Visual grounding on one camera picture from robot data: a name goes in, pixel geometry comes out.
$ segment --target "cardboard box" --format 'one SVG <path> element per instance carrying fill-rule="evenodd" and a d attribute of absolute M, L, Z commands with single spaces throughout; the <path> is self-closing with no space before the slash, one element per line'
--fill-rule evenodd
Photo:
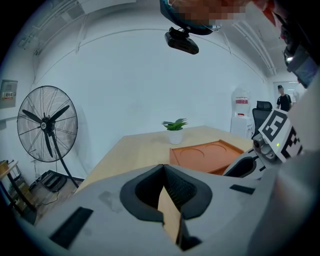
<path fill-rule="evenodd" d="M 8 169 L 9 169 L 9 166 L 6 161 L 3 161 L 2 163 L 0 163 L 0 174 L 4 174 Z"/>
<path fill-rule="evenodd" d="M 26 182 L 22 182 L 19 186 L 19 189 L 21 190 L 22 194 L 29 192 L 29 186 Z"/>
<path fill-rule="evenodd" d="M 34 195 L 30 193 L 30 191 L 26 192 L 24 194 L 24 197 L 30 202 L 30 204 L 34 205 L 35 204 L 35 201 L 34 201 Z M 19 197 L 19 200 L 15 203 L 19 209 L 21 211 L 23 211 L 26 207 L 27 207 L 27 204 L 21 200 L 21 198 Z"/>

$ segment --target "fan stand pole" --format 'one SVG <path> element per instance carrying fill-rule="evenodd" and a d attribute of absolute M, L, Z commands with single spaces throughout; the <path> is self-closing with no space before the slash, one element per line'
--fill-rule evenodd
<path fill-rule="evenodd" d="M 56 141 L 56 136 L 55 136 L 55 133 L 52 132 L 51 133 L 51 137 L 52 137 L 52 140 L 53 140 L 53 144 L 54 144 L 54 147 L 56 149 L 56 153 L 58 154 L 58 157 L 60 158 L 60 161 L 66 171 L 66 173 L 68 174 L 68 176 L 70 177 L 71 181 L 73 182 L 73 184 L 76 186 L 76 188 L 79 188 L 78 184 L 76 183 L 76 181 L 74 180 L 74 178 L 71 176 L 71 173 L 69 172 L 66 164 L 65 164 L 65 161 L 63 160 L 63 158 L 61 157 L 61 153 L 60 153 L 60 150 L 59 150 L 59 147 L 57 145 L 57 141 Z"/>

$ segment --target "orange tray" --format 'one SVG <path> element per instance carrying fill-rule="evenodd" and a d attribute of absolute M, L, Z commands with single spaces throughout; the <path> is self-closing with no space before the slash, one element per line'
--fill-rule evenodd
<path fill-rule="evenodd" d="M 243 152 L 240 148 L 220 139 L 201 145 L 170 148 L 170 164 L 222 175 Z"/>

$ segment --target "fan blade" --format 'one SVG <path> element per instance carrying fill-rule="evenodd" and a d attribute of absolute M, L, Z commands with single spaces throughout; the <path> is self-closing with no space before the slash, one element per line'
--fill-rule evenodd
<path fill-rule="evenodd" d="M 66 110 L 70 107 L 70 105 L 65 106 L 64 108 L 61 108 L 57 113 L 55 113 L 52 117 L 50 117 L 50 121 L 52 120 L 56 120 L 57 118 L 59 118 L 64 112 L 66 112 Z"/>
<path fill-rule="evenodd" d="M 27 110 L 25 110 L 25 109 L 22 109 L 22 112 L 23 112 L 28 118 L 32 119 L 33 121 L 35 121 L 35 122 L 37 122 L 37 123 L 39 123 L 39 124 L 42 123 L 42 120 L 41 120 L 39 117 L 37 117 L 35 114 L 32 114 L 31 112 L 29 112 L 29 111 L 27 111 Z"/>
<path fill-rule="evenodd" d="M 50 146 L 50 142 L 49 142 L 49 137 L 48 137 L 48 133 L 46 131 L 44 132 L 44 138 L 45 138 L 45 144 L 46 144 L 46 147 L 48 148 L 49 154 L 53 158 L 54 156 L 52 155 L 52 150 L 51 150 L 51 146 Z"/>

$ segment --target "office chair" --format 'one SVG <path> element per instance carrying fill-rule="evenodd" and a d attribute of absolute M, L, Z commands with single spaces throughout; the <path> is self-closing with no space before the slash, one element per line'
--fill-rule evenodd
<path fill-rule="evenodd" d="M 265 122 L 267 117 L 270 115 L 272 111 L 272 104 L 268 101 L 257 101 L 256 102 L 256 108 L 252 109 L 252 115 L 253 115 L 253 120 L 254 120 L 254 136 L 256 136 L 259 131 L 258 129 L 262 124 Z"/>

